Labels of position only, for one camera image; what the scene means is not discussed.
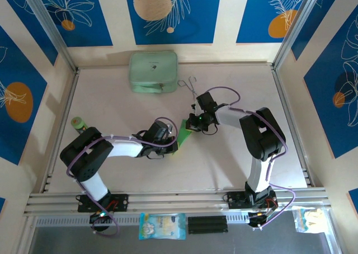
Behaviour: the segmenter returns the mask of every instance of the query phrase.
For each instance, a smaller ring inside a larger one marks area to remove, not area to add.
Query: bracket
[[[77,195],[77,211],[80,213],[95,213],[100,209],[87,195]],[[110,192],[98,201],[108,211],[126,212],[128,207],[128,194],[111,194]]]

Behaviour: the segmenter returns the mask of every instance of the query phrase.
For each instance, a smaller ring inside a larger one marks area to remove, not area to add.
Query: mint green pouch
[[[129,83],[137,93],[170,93],[177,89],[178,58],[173,51],[140,51],[129,63]]]

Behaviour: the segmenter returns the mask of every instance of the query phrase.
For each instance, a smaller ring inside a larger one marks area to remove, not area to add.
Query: green cylinder
[[[81,117],[73,118],[71,120],[71,125],[80,135],[88,128],[88,126],[86,125],[86,123],[84,123]]]

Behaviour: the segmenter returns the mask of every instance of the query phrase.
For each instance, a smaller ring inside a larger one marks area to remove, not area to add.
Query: green object
[[[182,120],[181,121],[181,126],[180,126],[180,130],[179,130],[179,135],[178,135],[178,148],[181,146],[181,144],[184,143],[184,141],[189,137],[189,135],[192,133],[192,131],[189,131],[185,128],[185,124],[186,124],[186,120]]]
[[[82,134],[84,131],[86,131],[86,129],[88,128],[88,126],[86,125],[86,123],[82,120],[81,117],[75,117],[71,120],[71,125],[73,126],[73,128],[75,128],[75,130]]]
[[[178,87],[178,57],[173,51],[140,51],[129,63],[129,83],[137,93],[170,93]]]

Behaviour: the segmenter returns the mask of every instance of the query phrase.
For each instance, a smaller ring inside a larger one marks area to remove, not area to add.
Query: white table surface
[[[236,107],[246,110],[268,107],[289,147],[288,154],[275,162],[271,182],[286,187],[307,186],[268,65],[186,64],[179,66],[178,76],[179,79],[195,76],[198,94],[214,86],[229,86],[241,94]],[[218,104],[237,98],[227,90],[211,94]],[[70,124],[75,116],[103,134],[127,136],[148,129],[160,116],[171,118],[180,127],[182,119],[187,119],[192,111],[192,103],[192,94],[185,87],[178,87],[174,93],[133,93],[127,66],[81,70],[60,150],[78,136]],[[242,189],[252,160],[242,131],[223,125],[218,128],[213,136],[191,134],[178,152],[162,160],[108,158],[99,173],[110,191]],[[49,192],[80,191],[65,171],[66,166],[58,157]]]

